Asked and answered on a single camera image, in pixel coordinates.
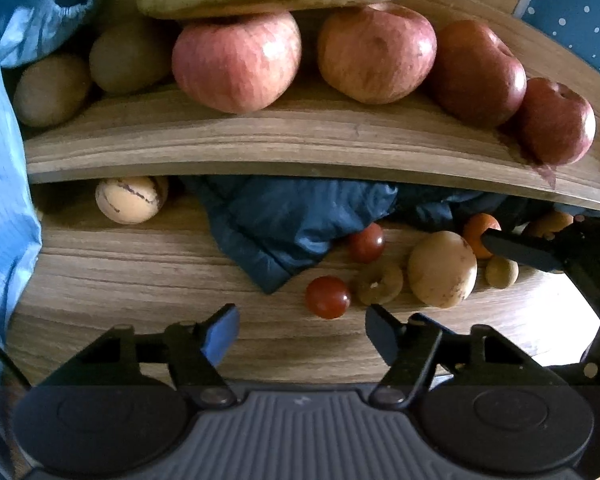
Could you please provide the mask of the green-red pear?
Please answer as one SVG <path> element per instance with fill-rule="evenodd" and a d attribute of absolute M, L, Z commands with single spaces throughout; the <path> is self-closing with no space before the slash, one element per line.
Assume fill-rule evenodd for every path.
<path fill-rule="evenodd" d="M 554 210 L 547 216 L 528 225 L 532 236 L 551 240 L 556 233 L 573 224 L 573 215 Z"/>

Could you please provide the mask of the small brown longan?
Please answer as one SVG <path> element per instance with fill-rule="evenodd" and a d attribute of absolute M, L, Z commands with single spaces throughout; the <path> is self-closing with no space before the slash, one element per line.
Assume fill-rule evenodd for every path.
<path fill-rule="evenodd" d="M 506 289 L 516 283 L 519 266 L 513 260 L 493 256 L 486 264 L 486 282 L 494 288 Z"/>

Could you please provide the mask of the brown mangosteen-like fruit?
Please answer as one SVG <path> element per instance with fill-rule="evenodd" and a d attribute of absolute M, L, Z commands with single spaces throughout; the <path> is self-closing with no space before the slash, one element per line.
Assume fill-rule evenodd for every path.
<path fill-rule="evenodd" d="M 403 271 L 391 261 L 376 261 L 364 266 L 354 281 L 355 296 L 364 306 L 388 304 L 400 295 Z"/>

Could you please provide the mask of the small orange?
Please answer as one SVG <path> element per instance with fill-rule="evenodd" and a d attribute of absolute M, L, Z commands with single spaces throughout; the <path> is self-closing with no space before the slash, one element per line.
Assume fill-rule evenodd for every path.
<path fill-rule="evenodd" d="M 486 260 L 492 257 L 492 254 L 486 249 L 481 240 L 482 234 L 488 229 L 499 231 L 501 226 L 498 220 L 484 212 L 472 216 L 464 227 L 463 237 L 478 260 Z"/>

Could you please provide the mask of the beige round pepino melon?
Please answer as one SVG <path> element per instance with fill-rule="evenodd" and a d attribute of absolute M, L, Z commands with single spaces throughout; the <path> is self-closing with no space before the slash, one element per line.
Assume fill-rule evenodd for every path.
<path fill-rule="evenodd" d="M 408 257 L 408 284 L 417 299 L 430 307 L 452 308 L 475 287 L 477 258 L 466 240 L 451 231 L 425 236 Z"/>

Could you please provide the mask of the cherry tomato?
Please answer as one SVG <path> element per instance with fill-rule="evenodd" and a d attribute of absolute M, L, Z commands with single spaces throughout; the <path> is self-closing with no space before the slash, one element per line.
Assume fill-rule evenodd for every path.
<path fill-rule="evenodd" d="M 364 230 L 349 236 L 349 256 L 356 263 L 372 263 L 380 258 L 385 244 L 384 230 L 373 222 Z"/>
<path fill-rule="evenodd" d="M 313 280 L 304 293 L 304 304 L 314 315 L 325 320 L 343 316 L 350 307 L 349 286 L 332 275 L 320 276 Z"/>

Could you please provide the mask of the striped pepino melon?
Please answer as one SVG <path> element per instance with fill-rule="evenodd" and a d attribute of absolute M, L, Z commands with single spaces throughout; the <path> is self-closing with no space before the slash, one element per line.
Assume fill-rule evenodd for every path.
<path fill-rule="evenodd" d="M 168 196 L 165 177 L 108 178 L 98 182 L 95 200 L 113 222 L 140 224 L 160 211 Z"/>

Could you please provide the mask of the red apple, rightmost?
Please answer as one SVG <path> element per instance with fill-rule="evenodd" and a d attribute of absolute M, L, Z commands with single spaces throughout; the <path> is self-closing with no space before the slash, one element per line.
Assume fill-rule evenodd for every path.
<path fill-rule="evenodd" d="M 590 149 L 596 118 L 590 102 L 565 84 L 534 77 L 515 116 L 524 149 L 541 164 L 570 165 Z"/>

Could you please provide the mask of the dark blue jacket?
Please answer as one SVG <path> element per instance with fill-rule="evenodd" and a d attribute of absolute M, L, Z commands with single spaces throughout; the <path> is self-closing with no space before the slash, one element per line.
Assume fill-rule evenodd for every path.
<path fill-rule="evenodd" d="M 189 187 L 207 211 L 220 251 L 267 294 L 381 219 L 425 232 L 460 232 L 470 217 L 482 212 L 509 230 L 554 211 L 582 211 L 544 200 L 426 184 L 205 176 L 193 179 Z"/>

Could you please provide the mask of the wooden curved shelf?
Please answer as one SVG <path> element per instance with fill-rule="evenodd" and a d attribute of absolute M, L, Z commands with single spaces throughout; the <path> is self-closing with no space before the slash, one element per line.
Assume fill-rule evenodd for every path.
<path fill-rule="evenodd" d="M 492 130 L 465 126 L 421 93 L 354 102 L 299 75 L 273 105 L 244 116 L 195 104 L 173 86 L 104 99 L 24 144 L 34 183 L 143 174 L 269 174 L 426 183 L 600 210 L 600 73 L 542 32 L 477 0 L 403 0 L 436 26 L 488 24 L 532 76 L 566 84 L 596 113 L 580 162 L 533 168 Z"/>

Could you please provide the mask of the pale red apple, leftmost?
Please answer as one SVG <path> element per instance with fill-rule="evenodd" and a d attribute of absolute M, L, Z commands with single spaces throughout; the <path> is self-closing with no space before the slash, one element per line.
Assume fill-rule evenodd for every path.
<path fill-rule="evenodd" d="M 289 88 L 302 55 L 299 26 L 287 11 L 184 27 L 172 73 L 192 100 L 227 114 L 263 110 Z"/>

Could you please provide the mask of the brown kiwi, left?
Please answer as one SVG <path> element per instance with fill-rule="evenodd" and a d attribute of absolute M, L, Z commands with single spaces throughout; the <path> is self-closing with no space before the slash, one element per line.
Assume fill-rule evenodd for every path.
<path fill-rule="evenodd" d="M 91 85 L 85 64 L 50 55 L 30 65 L 18 81 L 12 105 L 26 126 L 47 128 L 66 122 L 81 108 Z"/>

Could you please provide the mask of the brown kiwi,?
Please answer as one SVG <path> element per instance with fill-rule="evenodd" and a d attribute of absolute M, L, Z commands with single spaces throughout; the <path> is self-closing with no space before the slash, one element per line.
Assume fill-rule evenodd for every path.
<path fill-rule="evenodd" d="M 26 126 L 47 128 L 66 122 L 81 108 L 91 85 L 85 64 L 50 55 L 30 65 L 18 81 L 12 105 Z"/>
<path fill-rule="evenodd" d="M 94 83 L 113 94 L 143 90 L 171 70 L 166 35 L 146 20 L 106 28 L 92 45 L 88 60 Z"/>

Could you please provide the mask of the brown kiwi, right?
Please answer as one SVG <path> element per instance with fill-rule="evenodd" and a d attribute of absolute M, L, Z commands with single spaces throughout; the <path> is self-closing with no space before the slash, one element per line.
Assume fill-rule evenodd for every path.
<path fill-rule="evenodd" d="M 171 70 L 166 35 L 146 20 L 106 28 L 92 45 L 88 60 L 94 83 L 113 94 L 143 90 Z"/>

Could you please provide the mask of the light blue hanging garment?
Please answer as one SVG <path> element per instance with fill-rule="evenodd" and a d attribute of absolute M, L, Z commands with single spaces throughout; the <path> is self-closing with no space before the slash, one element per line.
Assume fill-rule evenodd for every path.
<path fill-rule="evenodd" d="M 59 48 L 98 0 L 0 0 L 0 346 L 42 248 L 23 140 L 2 71 L 36 62 Z"/>

